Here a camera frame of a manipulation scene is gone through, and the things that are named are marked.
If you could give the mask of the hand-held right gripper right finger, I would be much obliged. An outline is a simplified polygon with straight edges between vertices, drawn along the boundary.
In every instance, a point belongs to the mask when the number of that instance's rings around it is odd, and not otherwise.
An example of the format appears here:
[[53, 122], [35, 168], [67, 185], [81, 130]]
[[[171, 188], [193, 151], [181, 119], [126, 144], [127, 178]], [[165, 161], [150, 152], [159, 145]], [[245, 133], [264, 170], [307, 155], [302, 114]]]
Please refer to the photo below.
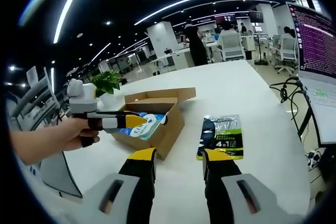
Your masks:
[[203, 172], [211, 223], [278, 223], [275, 194], [226, 153], [204, 149]]

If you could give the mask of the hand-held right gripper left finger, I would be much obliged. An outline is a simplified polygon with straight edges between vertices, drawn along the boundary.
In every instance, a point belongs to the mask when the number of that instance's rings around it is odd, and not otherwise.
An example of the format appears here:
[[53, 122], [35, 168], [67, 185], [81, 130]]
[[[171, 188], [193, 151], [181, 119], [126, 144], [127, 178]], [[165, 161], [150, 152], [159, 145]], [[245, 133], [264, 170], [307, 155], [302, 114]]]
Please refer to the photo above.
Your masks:
[[131, 154], [118, 173], [87, 191], [82, 223], [149, 223], [156, 179], [156, 148]]

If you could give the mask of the person's left hand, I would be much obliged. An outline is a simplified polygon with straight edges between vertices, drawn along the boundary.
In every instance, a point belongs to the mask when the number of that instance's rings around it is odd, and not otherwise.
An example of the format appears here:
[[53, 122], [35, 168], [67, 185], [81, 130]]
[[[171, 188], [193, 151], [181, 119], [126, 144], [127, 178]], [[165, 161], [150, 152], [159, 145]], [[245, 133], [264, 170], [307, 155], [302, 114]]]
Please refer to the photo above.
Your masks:
[[99, 132], [90, 129], [87, 119], [67, 118], [61, 123], [63, 139], [63, 151], [73, 151], [82, 148], [81, 137], [92, 137], [94, 143], [98, 143]]

